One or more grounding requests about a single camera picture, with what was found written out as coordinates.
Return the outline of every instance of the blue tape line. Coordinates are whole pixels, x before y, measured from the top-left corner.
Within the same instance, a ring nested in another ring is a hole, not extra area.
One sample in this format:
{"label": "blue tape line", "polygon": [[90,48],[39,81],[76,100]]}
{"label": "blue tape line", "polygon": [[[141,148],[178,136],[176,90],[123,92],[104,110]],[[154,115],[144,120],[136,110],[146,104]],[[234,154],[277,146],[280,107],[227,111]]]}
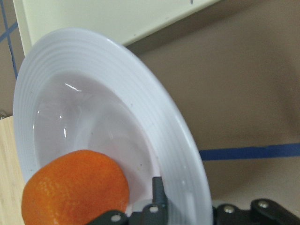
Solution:
{"label": "blue tape line", "polygon": [[199,151],[203,161],[300,157],[300,143]]}
{"label": "blue tape line", "polygon": [[8,46],[9,46],[9,50],[10,50],[10,54],[11,54],[11,60],[12,60],[12,63],[13,63],[15,78],[17,78],[18,71],[17,71],[16,64],[15,64],[15,56],[14,56],[13,46],[12,46],[11,40],[10,40],[10,33],[14,30],[14,29],[10,29],[10,28],[13,28],[13,27],[16,28],[17,25],[16,25],[16,22],[15,22],[10,28],[8,28],[8,21],[6,19],[3,0],[0,0],[0,5],[1,5],[2,16],[3,16],[3,20],[4,20],[4,26],[5,26],[5,30],[6,30],[6,32],[5,32],[6,36],[1,35],[1,38],[4,39],[5,37],[7,37],[7,42],[8,42]]}

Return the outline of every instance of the orange fruit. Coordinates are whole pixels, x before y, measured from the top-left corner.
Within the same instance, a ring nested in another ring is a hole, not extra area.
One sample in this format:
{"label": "orange fruit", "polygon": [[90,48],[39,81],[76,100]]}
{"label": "orange fruit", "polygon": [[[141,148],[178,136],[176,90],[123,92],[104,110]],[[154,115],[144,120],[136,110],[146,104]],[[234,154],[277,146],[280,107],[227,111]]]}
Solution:
{"label": "orange fruit", "polygon": [[109,210],[125,211],[126,177],[108,156],[91,150],[68,153],[41,168],[22,196],[26,225],[83,225]]}

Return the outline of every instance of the white plate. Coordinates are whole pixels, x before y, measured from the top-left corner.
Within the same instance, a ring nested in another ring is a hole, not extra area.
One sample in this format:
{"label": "white plate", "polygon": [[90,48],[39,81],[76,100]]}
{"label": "white plate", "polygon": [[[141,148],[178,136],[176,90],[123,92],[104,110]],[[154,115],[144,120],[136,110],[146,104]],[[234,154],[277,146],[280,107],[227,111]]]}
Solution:
{"label": "white plate", "polygon": [[15,138],[25,181],[78,149],[103,152],[123,168],[132,204],[151,198],[161,175],[169,224],[212,224],[205,171],[191,133],[156,77],[125,47],[88,30],[54,31],[19,72]]}

